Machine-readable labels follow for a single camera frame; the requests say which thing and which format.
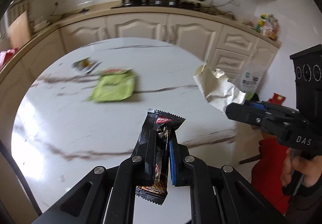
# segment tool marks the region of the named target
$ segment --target metal bolt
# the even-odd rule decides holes
[[[232,170],[233,170],[233,168],[232,168],[232,166],[230,166],[230,165],[225,165],[225,166],[223,166],[223,171],[224,172],[232,172]]]
[[[194,162],[194,157],[193,156],[186,156],[185,161],[186,162]]]
[[[141,160],[142,160],[142,158],[140,156],[133,156],[132,157],[133,162],[140,162]]]
[[[101,173],[103,173],[103,172],[104,172],[104,168],[103,168],[103,167],[101,167],[101,166],[96,167],[96,168],[94,169],[94,173],[95,173],[95,174],[101,174]]]

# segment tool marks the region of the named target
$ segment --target red label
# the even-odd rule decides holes
[[[159,123],[166,123],[166,122],[169,122],[169,121],[171,121],[171,119],[159,117],[159,118],[157,118],[156,123],[157,124],[159,124]]]

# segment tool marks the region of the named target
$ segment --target round table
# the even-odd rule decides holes
[[[87,100],[99,77],[77,76],[71,68],[86,57],[101,62],[94,71],[133,68],[134,94],[120,102]],[[202,64],[165,42],[117,38],[81,47],[48,67],[22,100],[12,133],[12,155],[41,210],[95,166],[111,168],[128,158],[149,108],[186,118],[177,138],[192,155],[212,166],[230,163],[235,123],[208,104],[196,86],[193,75]],[[171,186],[169,176],[162,206],[136,197],[134,223],[145,223],[150,215],[155,224],[188,221],[189,188]]]

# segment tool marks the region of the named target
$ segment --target cutting board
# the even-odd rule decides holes
[[[14,48],[20,49],[27,42],[31,40],[27,11],[21,14],[9,26],[9,35],[10,35],[10,44],[13,49]]]

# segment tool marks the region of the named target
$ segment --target white crumpled wrapper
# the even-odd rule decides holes
[[[194,73],[194,81],[207,102],[223,113],[225,113],[227,105],[232,102],[244,103],[246,93],[228,82],[225,72],[220,69],[212,71],[204,64]]]

